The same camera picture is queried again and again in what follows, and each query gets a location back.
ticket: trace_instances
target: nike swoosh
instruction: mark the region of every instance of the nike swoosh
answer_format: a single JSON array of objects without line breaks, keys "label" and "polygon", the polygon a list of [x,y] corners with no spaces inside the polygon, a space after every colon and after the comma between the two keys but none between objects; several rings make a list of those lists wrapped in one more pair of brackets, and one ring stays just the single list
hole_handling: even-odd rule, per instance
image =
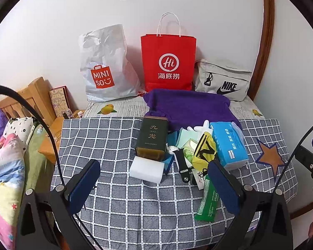
[{"label": "nike swoosh", "polygon": [[232,90],[232,91],[221,91],[221,87],[220,87],[220,88],[218,88],[218,90],[217,90],[217,94],[219,94],[219,95],[225,95],[225,94],[232,93],[232,92],[239,91],[239,90],[240,90],[240,89],[238,89],[238,90]]}]

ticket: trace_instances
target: wooden bed frame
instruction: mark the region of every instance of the wooden bed frame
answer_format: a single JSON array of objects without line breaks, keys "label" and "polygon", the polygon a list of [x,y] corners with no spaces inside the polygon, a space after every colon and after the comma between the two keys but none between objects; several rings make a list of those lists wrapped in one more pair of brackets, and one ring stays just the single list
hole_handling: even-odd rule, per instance
[{"label": "wooden bed frame", "polygon": [[267,66],[275,22],[275,0],[263,0],[263,26],[259,53],[247,95],[254,100]]},{"label": "wooden bed frame", "polygon": [[[39,113],[47,125],[51,125],[56,119],[56,114],[52,107],[50,87],[43,77],[33,80],[27,88],[18,93]],[[17,117],[31,117],[29,111],[22,107],[16,100],[6,97],[0,100],[0,109],[6,114],[8,119]]]}]

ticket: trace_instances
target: metal bolt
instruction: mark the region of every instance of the metal bolt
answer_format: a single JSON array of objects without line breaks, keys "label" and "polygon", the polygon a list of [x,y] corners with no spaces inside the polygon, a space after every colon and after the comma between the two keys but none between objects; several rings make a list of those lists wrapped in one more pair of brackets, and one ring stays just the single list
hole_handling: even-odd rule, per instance
[{"label": "metal bolt", "polygon": [[246,184],[244,187],[243,187],[246,191],[250,192],[253,190],[253,187],[249,184]]},{"label": "metal bolt", "polygon": [[31,195],[32,192],[33,192],[33,190],[30,188],[30,189],[26,190],[26,195]]},{"label": "metal bolt", "polygon": [[64,188],[65,188],[64,185],[59,184],[59,185],[56,186],[56,191],[57,191],[57,192],[61,192],[62,190],[64,190]]},{"label": "metal bolt", "polygon": [[282,192],[282,190],[281,190],[281,189],[276,189],[276,194],[278,194],[278,195],[282,195],[282,194],[283,194],[283,192]]}]

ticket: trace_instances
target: white wall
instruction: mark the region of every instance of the white wall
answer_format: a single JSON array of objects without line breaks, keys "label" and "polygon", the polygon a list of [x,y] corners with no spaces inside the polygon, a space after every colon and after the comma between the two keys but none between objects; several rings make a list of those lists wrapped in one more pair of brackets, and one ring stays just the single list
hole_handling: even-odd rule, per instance
[{"label": "white wall", "polygon": [[[140,36],[155,33],[168,11],[179,17],[183,34],[197,38],[198,59],[219,56],[254,67],[262,0],[21,0],[0,24],[0,84],[19,89],[44,76],[52,87],[66,85],[85,108],[78,36],[122,23],[128,59],[143,80]],[[178,32],[171,17],[163,27]]]},{"label": "white wall", "polygon": [[[265,117],[280,122],[291,153],[313,125],[313,29],[289,0],[275,0],[275,28],[271,52],[255,103]],[[313,152],[313,133],[304,146]],[[313,201],[310,172],[293,160],[298,193],[290,211]]]}]

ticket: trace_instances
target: colorful quilt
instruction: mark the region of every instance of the colorful quilt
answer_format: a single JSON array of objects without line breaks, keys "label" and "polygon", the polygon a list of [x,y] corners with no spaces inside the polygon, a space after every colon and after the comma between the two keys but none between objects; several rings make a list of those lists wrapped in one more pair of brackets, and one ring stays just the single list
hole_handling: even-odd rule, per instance
[{"label": "colorful quilt", "polygon": [[25,180],[22,149],[14,133],[0,148],[0,241],[14,249],[17,218]]}]

